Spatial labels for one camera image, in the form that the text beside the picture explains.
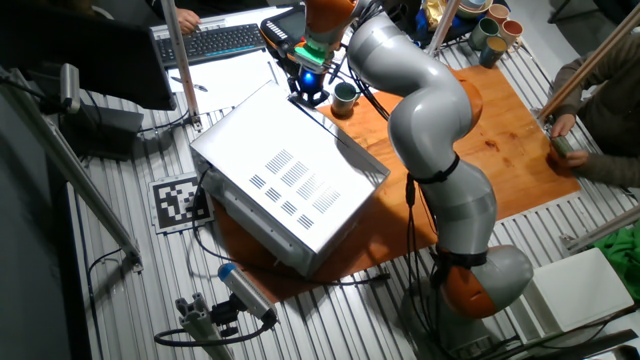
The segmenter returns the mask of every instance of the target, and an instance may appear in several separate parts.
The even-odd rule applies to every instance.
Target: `computer monitor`
[[[151,29],[0,0],[0,66],[34,69],[65,63],[79,69],[85,90],[146,109],[176,108]]]

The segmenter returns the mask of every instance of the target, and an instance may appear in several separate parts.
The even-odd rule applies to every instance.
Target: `pole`
[[[640,4],[638,4],[631,13],[624,19],[620,25],[609,35],[600,47],[587,59],[587,61],[573,74],[566,84],[558,90],[547,105],[540,110],[538,120],[543,123],[553,114],[554,111],[564,102],[573,90],[580,85],[591,74],[593,69],[600,61],[613,49],[625,36],[627,36],[633,28],[640,22]]]
[[[17,70],[11,72],[10,78],[22,86],[29,87],[22,74]],[[138,246],[129,236],[120,219],[111,210],[109,204],[100,195],[100,192],[82,168],[80,160],[78,160],[58,130],[58,127],[40,113],[40,109],[31,95],[7,85],[0,86],[0,90],[3,90],[8,95],[9,103],[20,115],[22,121],[27,125],[40,145],[42,145],[47,155],[51,157],[65,179],[73,185],[73,188],[84,199],[100,223],[111,234],[113,240],[120,245],[134,265],[134,270],[141,271],[142,259]]]
[[[453,22],[453,18],[456,16],[456,11],[458,11],[459,6],[460,0],[450,0],[447,2],[447,7],[444,9],[444,13],[442,14],[442,18],[440,18],[436,32],[433,34],[431,43],[427,48],[427,55],[433,56],[435,53],[440,51],[440,46],[442,45],[444,38],[447,36],[447,32],[449,32],[449,28],[451,27],[451,23]]]
[[[191,81],[191,73],[189,72],[189,60],[187,60],[187,52],[184,49],[184,41],[180,32],[180,23],[176,15],[176,4],[174,0],[162,0],[162,10],[164,18],[167,21],[169,29],[169,37],[173,45],[173,52],[176,54],[176,62],[178,63],[178,71],[180,79],[184,87],[184,94],[187,97],[187,106],[189,107],[189,116],[196,130],[202,130],[202,123],[198,115],[198,101],[196,100],[196,92],[193,89],[193,81]]]
[[[577,240],[571,240],[567,245],[567,250],[571,255],[578,253],[585,246],[589,246],[594,242],[602,239],[603,237],[617,231],[618,229],[632,224],[636,220],[640,219],[640,205],[637,205],[631,210],[628,210],[607,223],[599,226],[590,233],[578,238]]]

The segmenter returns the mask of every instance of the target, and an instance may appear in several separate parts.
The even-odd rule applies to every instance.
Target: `black chair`
[[[554,24],[554,23],[557,23],[558,21],[573,19],[579,16],[591,14],[594,12],[602,12],[602,14],[606,16],[609,20],[613,21],[616,24],[620,24],[631,12],[631,10],[633,10],[633,8],[635,8],[636,5],[638,5],[640,0],[593,0],[593,2],[598,6],[597,9],[559,18],[562,10],[564,10],[564,8],[566,8],[570,2],[571,0],[564,0],[562,5],[558,7],[558,10],[556,10],[551,15],[551,17],[549,18],[549,20],[547,20],[547,22],[549,24]]]

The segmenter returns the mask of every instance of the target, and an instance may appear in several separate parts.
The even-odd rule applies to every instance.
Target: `vent slot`
[[[298,222],[307,230],[309,230],[309,228],[313,226],[313,221],[311,221],[311,219],[309,219],[307,215],[300,216]]]
[[[316,179],[316,176],[313,175],[307,181],[305,181],[300,189],[298,189],[298,191],[296,192],[298,193],[298,195],[302,196],[303,199],[309,200],[309,198],[311,198],[313,193],[315,193],[316,190],[320,188],[320,186],[322,186],[322,182],[318,181]]]
[[[265,194],[269,197],[269,199],[273,200],[273,202],[278,202],[278,200],[280,200],[280,197],[281,197],[280,193],[273,190],[273,188],[269,188],[269,190],[267,190]]]
[[[340,197],[340,194],[331,188],[325,190],[322,195],[313,203],[313,207],[321,213],[325,213],[331,205]]]
[[[282,168],[289,163],[293,159],[293,156],[287,152],[287,150],[282,150],[276,155],[271,161],[267,163],[266,168],[269,169],[274,174],[277,174],[278,171],[282,170]]]
[[[292,187],[300,178],[307,173],[309,169],[306,166],[302,165],[299,161],[293,165],[289,171],[287,171],[282,177],[282,181]]]
[[[262,187],[266,184],[266,182],[264,182],[264,180],[262,180],[262,178],[258,175],[253,175],[253,177],[249,179],[249,181],[258,189],[262,189]]]
[[[293,215],[298,209],[296,209],[296,207],[290,202],[285,201],[284,204],[282,204],[282,210],[286,211],[289,215]]]

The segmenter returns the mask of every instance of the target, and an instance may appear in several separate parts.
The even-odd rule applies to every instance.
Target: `blue light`
[[[316,79],[315,76],[313,76],[313,73],[308,72],[304,74],[302,80],[304,81],[305,85],[313,85]]]

